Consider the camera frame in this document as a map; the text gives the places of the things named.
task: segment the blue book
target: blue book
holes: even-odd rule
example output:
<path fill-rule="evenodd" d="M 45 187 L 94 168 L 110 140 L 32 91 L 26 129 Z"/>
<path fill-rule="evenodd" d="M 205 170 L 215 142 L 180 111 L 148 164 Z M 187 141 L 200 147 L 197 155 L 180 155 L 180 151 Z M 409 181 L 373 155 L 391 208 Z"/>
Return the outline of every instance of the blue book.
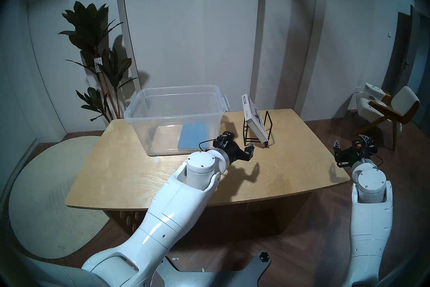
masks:
<path fill-rule="evenodd" d="M 183 124 L 178 141 L 178 150 L 200 150 L 199 143 L 207 139 L 205 123 Z M 202 143 L 200 146 L 202 149 L 207 149 L 208 142 Z"/>

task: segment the beige rug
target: beige rug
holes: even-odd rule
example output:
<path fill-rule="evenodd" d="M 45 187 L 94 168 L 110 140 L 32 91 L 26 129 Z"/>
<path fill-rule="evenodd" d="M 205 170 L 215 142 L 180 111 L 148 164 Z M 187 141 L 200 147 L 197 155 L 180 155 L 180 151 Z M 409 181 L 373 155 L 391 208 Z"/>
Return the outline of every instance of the beige rug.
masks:
<path fill-rule="evenodd" d="M 9 218 L 21 245 L 36 256 L 54 259 L 87 244 L 108 222 L 99 210 L 69 208 L 70 187 L 98 136 L 60 142 L 36 156 L 18 175 L 9 200 Z"/>

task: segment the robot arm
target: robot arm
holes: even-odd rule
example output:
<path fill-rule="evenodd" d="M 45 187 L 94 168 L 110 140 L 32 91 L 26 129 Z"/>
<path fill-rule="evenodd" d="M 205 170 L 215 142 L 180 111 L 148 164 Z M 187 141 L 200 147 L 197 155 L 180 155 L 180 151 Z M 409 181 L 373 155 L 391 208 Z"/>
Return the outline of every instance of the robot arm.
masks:
<path fill-rule="evenodd" d="M 393 220 L 391 182 L 370 159 L 378 152 L 372 139 L 360 135 L 351 147 L 333 147 L 339 167 L 352 170 L 352 211 L 350 224 L 350 262 L 344 287 L 355 283 L 376 286 L 379 266 Z"/>
<path fill-rule="evenodd" d="M 220 175 L 233 161 L 252 158 L 253 144 L 243 151 L 233 139 L 233 133 L 224 132 L 214 140 L 216 149 L 189 155 L 154 196 L 142 224 L 130 239 L 96 253 L 82 268 L 97 274 L 110 286 L 149 287 L 170 248 L 197 222 Z M 133 263 L 138 272 L 122 258 Z"/>

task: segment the metal base plate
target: metal base plate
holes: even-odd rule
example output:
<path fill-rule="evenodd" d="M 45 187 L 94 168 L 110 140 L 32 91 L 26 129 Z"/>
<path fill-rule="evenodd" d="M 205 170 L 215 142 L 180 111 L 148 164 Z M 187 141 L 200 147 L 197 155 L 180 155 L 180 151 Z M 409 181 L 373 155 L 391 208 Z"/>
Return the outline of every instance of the metal base plate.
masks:
<path fill-rule="evenodd" d="M 257 253 L 241 271 L 223 272 L 181 272 L 175 269 L 166 258 L 157 268 L 157 273 L 164 280 L 164 286 L 209 287 L 209 286 L 255 286 L 263 272 L 269 266 L 270 256 L 266 252 Z"/>

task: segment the chair leg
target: chair leg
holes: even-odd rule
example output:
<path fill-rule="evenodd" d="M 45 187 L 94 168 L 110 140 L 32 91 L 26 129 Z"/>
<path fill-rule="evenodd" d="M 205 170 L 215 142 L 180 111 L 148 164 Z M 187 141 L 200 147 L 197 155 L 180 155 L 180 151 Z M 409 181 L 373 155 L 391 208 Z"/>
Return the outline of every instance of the chair leg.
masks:
<path fill-rule="evenodd" d="M 397 121 L 393 121 L 393 151 L 396 150 Z"/>
<path fill-rule="evenodd" d="M 383 116 L 383 117 L 377 119 L 376 121 L 374 121 L 373 123 L 370 123 L 367 126 L 364 126 L 363 128 L 360 128 L 358 131 L 355 131 L 353 133 L 353 135 L 359 135 L 361 133 L 364 133 L 365 131 L 371 129 L 372 127 L 375 127 L 375 126 L 379 125 L 381 122 L 383 122 L 385 120 L 387 120 L 387 117 Z"/>

